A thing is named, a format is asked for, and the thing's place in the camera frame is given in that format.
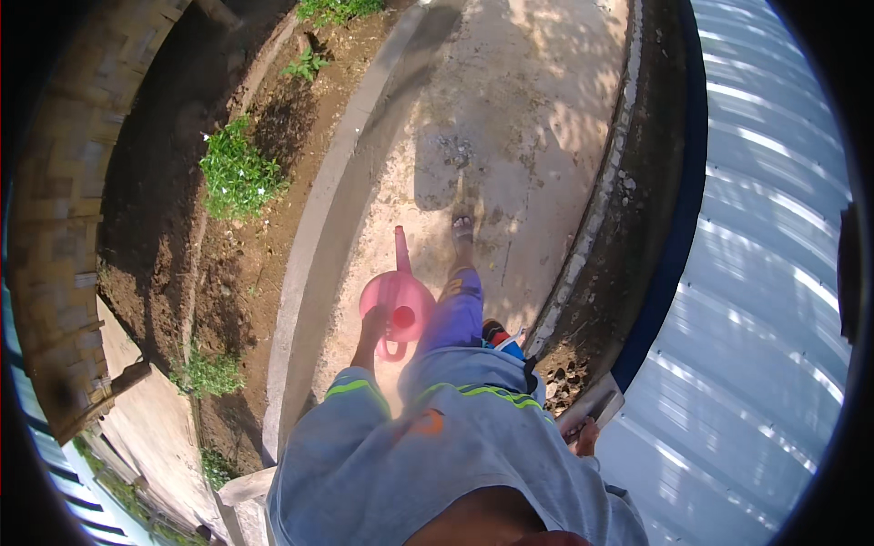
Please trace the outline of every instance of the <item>concrete curb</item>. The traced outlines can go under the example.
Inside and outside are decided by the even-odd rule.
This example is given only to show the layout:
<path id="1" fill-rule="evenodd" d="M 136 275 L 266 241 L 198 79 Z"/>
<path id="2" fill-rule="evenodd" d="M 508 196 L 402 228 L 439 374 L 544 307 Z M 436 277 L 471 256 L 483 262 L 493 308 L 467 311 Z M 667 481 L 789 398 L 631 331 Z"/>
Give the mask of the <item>concrete curb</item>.
<path id="1" fill-rule="evenodd" d="M 407 9 L 336 128 L 282 282 L 267 369 L 266 467 L 276 464 L 310 393 L 336 291 L 374 181 L 407 109 L 427 82 L 432 56 L 459 20 L 463 5 L 464 0 L 440 0 Z"/>
<path id="2" fill-rule="evenodd" d="M 625 152 L 628 130 L 631 127 L 631 114 L 637 98 L 637 76 L 641 67 L 641 45 L 643 33 L 642 0 L 634 0 L 633 16 L 629 18 L 628 63 L 622 77 L 622 93 L 616 102 L 614 124 L 607 145 L 607 152 L 601 164 L 598 179 L 592 191 L 586 214 L 579 225 L 577 237 L 571 253 L 561 268 L 549 299 L 544 304 L 535 322 L 531 335 L 527 336 L 524 353 L 540 358 L 546 342 L 555 333 L 558 319 L 567 306 L 568 298 L 577 284 L 580 272 L 592 253 L 598 230 L 604 222 L 607 205 L 619 180 L 619 165 Z"/>

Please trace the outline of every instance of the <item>white metal wall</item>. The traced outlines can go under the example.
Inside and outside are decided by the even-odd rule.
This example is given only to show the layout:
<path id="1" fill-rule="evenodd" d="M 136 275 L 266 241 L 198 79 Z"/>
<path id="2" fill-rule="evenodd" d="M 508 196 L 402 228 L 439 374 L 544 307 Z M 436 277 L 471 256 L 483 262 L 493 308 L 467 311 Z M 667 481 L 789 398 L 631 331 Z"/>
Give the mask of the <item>white metal wall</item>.
<path id="1" fill-rule="evenodd" d="M 704 200 L 667 319 L 598 456 L 652 544 L 758 545 L 816 472 L 841 410 L 850 190 L 822 90 L 767 3 L 692 7 L 710 116 Z"/>

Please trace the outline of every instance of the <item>watering can handle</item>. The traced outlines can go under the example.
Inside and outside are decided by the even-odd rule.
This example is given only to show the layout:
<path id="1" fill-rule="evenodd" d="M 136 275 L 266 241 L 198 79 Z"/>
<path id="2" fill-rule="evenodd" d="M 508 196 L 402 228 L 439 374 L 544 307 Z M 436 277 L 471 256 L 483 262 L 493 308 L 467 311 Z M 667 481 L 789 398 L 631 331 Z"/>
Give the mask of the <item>watering can handle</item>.
<path id="1" fill-rule="evenodd" d="M 397 362 L 406 354 L 406 343 L 398 342 L 398 351 L 395 354 L 388 352 L 388 342 L 385 340 L 385 336 L 379 338 L 379 344 L 377 344 L 377 354 L 379 358 L 382 358 L 386 362 Z"/>

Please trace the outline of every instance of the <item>weeds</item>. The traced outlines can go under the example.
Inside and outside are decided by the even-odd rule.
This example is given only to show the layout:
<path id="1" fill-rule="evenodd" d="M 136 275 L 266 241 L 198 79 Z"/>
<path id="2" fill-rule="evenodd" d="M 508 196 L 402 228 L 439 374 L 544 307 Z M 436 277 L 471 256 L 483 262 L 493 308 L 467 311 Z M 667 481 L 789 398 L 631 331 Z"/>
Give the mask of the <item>weeds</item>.
<path id="1" fill-rule="evenodd" d="M 204 397 L 206 393 L 221 396 L 246 386 L 246 378 L 239 373 L 239 356 L 204 355 L 193 340 L 191 356 L 181 367 L 182 376 L 173 370 L 170 372 L 170 381 L 183 392 L 190 392 L 197 398 Z"/>
<path id="2" fill-rule="evenodd" d="M 311 19 L 316 28 L 328 23 L 345 24 L 354 17 L 383 9 L 382 0 L 301 0 L 297 6 L 297 18 Z"/>
<path id="3" fill-rule="evenodd" d="M 268 161 L 249 143 L 247 116 L 231 121 L 213 135 L 200 169 L 206 178 L 204 207 L 217 219 L 258 217 L 261 207 L 285 189 L 276 160 Z"/>
<path id="4" fill-rule="evenodd" d="M 73 447 L 97 476 L 97 481 L 121 504 L 132 516 L 147 522 L 151 517 L 149 510 L 142 505 L 136 496 L 136 486 L 128 485 L 119 478 L 111 468 L 98 459 L 91 451 L 91 446 L 79 436 L 73 438 Z"/>
<path id="5" fill-rule="evenodd" d="M 225 456 L 211 447 L 200 448 L 200 463 L 210 487 L 218 491 L 228 481 L 238 477 L 237 471 Z"/>
<path id="6" fill-rule="evenodd" d="M 319 73 L 319 69 L 328 64 L 329 62 L 322 59 L 318 53 L 313 53 L 312 47 L 307 47 L 297 59 L 289 62 L 288 66 L 283 68 L 279 74 L 291 74 L 293 77 L 302 76 L 307 81 L 312 81 Z"/>
<path id="7" fill-rule="evenodd" d="M 97 481 L 124 507 L 128 514 L 145 524 L 153 522 L 151 510 L 145 501 L 136 494 L 137 486 L 128 485 L 115 475 L 112 469 L 107 468 L 103 461 L 92 453 L 91 446 L 82 437 L 73 437 L 73 446 L 85 459 L 94 475 L 98 476 Z M 154 522 L 152 532 L 174 544 L 179 544 L 179 546 L 206 546 L 206 541 L 200 535 L 186 535 L 163 522 Z"/>

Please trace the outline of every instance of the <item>foot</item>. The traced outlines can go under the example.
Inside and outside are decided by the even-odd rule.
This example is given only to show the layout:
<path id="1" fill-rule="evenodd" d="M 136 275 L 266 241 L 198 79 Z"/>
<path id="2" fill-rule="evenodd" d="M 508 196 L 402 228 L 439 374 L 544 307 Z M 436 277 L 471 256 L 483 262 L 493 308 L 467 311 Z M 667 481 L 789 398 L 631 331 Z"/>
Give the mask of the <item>foot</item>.
<path id="1" fill-rule="evenodd" d="M 470 260 L 474 255 L 474 223 L 470 216 L 459 216 L 452 221 L 452 244 L 460 259 Z"/>

